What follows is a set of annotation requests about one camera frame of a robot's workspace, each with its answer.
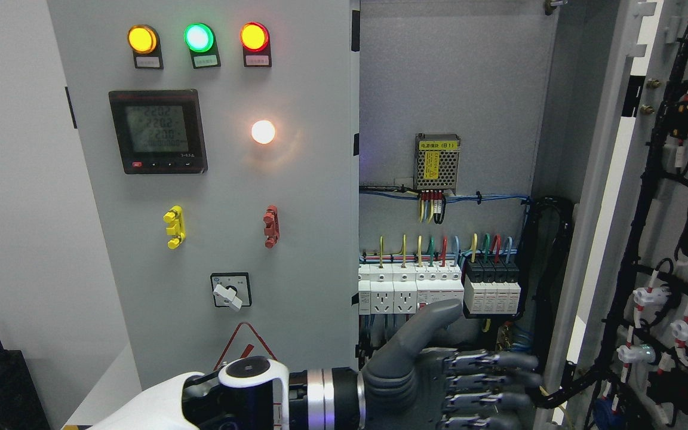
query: blue wire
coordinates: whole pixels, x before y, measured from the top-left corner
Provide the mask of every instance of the blue wire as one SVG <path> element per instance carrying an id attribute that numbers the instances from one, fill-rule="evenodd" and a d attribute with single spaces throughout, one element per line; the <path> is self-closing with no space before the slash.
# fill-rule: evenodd
<path id="1" fill-rule="evenodd" d="M 514 246 L 514 239 L 511 238 L 511 236 L 507 237 L 506 239 L 506 264 L 508 264 L 508 260 L 511 259 L 511 248 Z"/>

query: metal panel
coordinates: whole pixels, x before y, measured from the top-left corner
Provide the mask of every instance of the metal panel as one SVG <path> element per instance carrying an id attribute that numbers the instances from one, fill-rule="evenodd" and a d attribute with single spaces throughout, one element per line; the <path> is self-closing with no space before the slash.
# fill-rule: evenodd
<path id="1" fill-rule="evenodd" d="M 210 370 L 240 321 L 251 322 L 291 369 L 352 363 L 357 110 L 350 81 L 357 81 L 349 2 L 49 6 L 142 386 Z M 272 68 L 243 67 L 238 32 L 248 21 L 268 27 Z M 192 68 L 182 37 L 191 22 L 213 28 L 221 67 Z M 158 31 L 164 70 L 134 68 L 125 40 L 134 24 Z M 108 91 L 182 88 L 199 92 L 207 173 L 125 175 Z M 258 119 L 278 129 L 270 145 L 251 141 Z M 174 251 L 161 220 L 173 204 L 183 207 L 188 227 Z M 272 250 L 262 223 L 269 204 L 281 221 Z M 214 308 L 212 272 L 249 272 L 251 308 Z"/>
<path id="2" fill-rule="evenodd" d="M 459 194 L 529 194 L 556 22 L 542 2 L 363 2 L 360 182 L 413 177 L 415 134 L 456 133 Z M 519 234 L 522 213 L 515 201 L 467 202 L 421 226 L 417 205 L 362 196 L 360 245 L 457 234 L 469 247 L 474 231 Z"/>
<path id="3" fill-rule="evenodd" d="M 671 43 L 669 38 L 672 38 L 674 35 L 681 35 L 683 28 L 686 26 L 687 18 L 688 0 L 682 2 L 664 2 L 661 11 L 660 29 L 655 36 L 655 48 L 652 51 L 652 55 L 650 55 L 649 68 L 647 71 L 648 78 L 655 78 L 663 83 L 666 82 L 671 73 L 672 61 L 674 61 L 678 49 L 678 44 Z M 681 22 L 681 28 L 678 28 L 678 22 Z M 644 91 L 641 95 L 641 104 L 654 106 L 655 109 L 657 109 L 658 106 L 660 106 L 662 98 L 662 88 L 655 91 Z M 620 261 L 625 244 L 628 241 L 630 221 L 634 215 L 639 187 L 641 185 L 639 176 L 641 172 L 644 171 L 644 165 L 647 158 L 648 147 L 645 143 L 650 139 L 650 132 L 654 124 L 654 115 L 639 115 L 636 117 L 633 138 L 628 151 L 628 160 L 625 164 L 617 206 L 615 207 L 615 216 L 612 220 L 612 227 L 609 232 L 606 250 L 604 251 L 604 260 L 601 264 L 600 277 L 598 277 L 596 289 L 593 294 L 592 312 L 587 321 L 589 327 L 601 326 L 601 319 L 607 315 L 609 305 L 613 299 Z M 665 168 L 667 171 L 674 171 L 675 146 L 676 142 L 674 139 L 669 139 L 666 145 L 668 157 L 666 159 Z M 657 198 L 652 203 L 652 209 L 647 219 L 644 236 L 642 236 L 641 239 L 639 252 L 641 264 L 654 266 L 661 259 L 672 257 L 686 222 L 687 204 L 688 190 L 685 187 L 676 185 L 676 183 L 671 183 L 669 180 L 661 182 L 661 189 L 658 191 Z M 682 255 L 680 259 L 680 264 L 677 266 L 675 273 L 688 283 L 688 258 Z M 648 277 L 639 275 L 637 287 L 646 285 L 647 280 Z M 666 326 L 664 328 L 667 329 L 666 322 L 680 319 L 682 314 L 683 305 L 673 311 L 661 325 Z M 622 341 L 624 335 L 625 333 L 620 334 L 619 341 Z M 600 349 L 600 337 L 601 330 L 586 331 L 578 362 L 579 367 L 587 368 L 593 363 Z M 669 335 L 669 332 L 660 338 L 666 345 L 672 345 L 672 337 Z M 641 398 L 647 410 L 652 411 L 653 402 L 643 394 L 646 387 L 644 381 L 642 381 L 642 376 L 644 376 L 647 371 L 650 371 L 650 369 L 652 369 L 650 365 L 634 365 L 629 383 L 634 390 L 636 390 L 637 394 L 639 394 L 639 398 Z M 570 411 L 573 413 L 576 411 L 585 411 L 587 400 L 587 397 L 576 398 Z M 666 411 L 669 414 L 668 416 L 671 417 L 671 409 L 667 407 Z M 655 422 L 655 425 L 661 426 L 659 422 Z M 688 416 L 679 414 L 675 428 L 688 428 Z"/>

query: yellow indicator light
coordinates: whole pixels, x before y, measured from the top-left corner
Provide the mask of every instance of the yellow indicator light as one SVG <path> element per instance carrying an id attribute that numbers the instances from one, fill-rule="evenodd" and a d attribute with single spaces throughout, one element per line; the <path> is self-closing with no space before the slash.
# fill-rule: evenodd
<path id="1" fill-rule="evenodd" d="M 137 54 L 150 54 L 158 46 L 155 30 L 147 25 L 134 25 L 126 36 L 129 46 Z"/>
<path id="2" fill-rule="evenodd" d="M 267 119 L 257 121 L 251 126 L 251 137 L 257 143 L 267 145 L 275 139 L 275 126 Z"/>
<path id="3" fill-rule="evenodd" d="M 249 22 L 241 28 L 241 43 L 246 49 L 258 52 L 267 47 L 270 42 L 270 34 L 267 28 L 259 22 Z"/>

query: digital power meter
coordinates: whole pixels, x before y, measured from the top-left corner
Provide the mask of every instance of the digital power meter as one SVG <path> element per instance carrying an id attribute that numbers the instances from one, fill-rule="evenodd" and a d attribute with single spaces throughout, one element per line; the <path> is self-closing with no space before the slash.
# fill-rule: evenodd
<path id="1" fill-rule="evenodd" d="M 197 90 L 111 91 L 107 97 L 126 174 L 208 168 Z"/>

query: glowing light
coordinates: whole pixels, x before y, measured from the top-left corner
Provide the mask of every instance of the glowing light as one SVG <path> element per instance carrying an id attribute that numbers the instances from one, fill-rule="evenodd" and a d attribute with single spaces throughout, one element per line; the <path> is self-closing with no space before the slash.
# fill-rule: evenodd
<path id="1" fill-rule="evenodd" d="M 267 145 L 275 139 L 275 126 L 267 119 L 257 121 L 251 126 L 251 137 L 257 143 Z"/>
<path id="2" fill-rule="evenodd" d="M 129 28 L 126 40 L 137 54 L 150 54 L 158 46 L 155 30 L 147 25 L 134 25 L 134 27 Z"/>
<path id="3" fill-rule="evenodd" d="M 190 24 L 185 29 L 185 43 L 193 52 L 206 52 L 214 46 L 214 32 L 206 24 Z"/>
<path id="4" fill-rule="evenodd" d="M 267 47 L 270 42 L 270 34 L 267 28 L 259 22 L 249 22 L 241 28 L 241 43 L 249 51 L 259 52 Z"/>

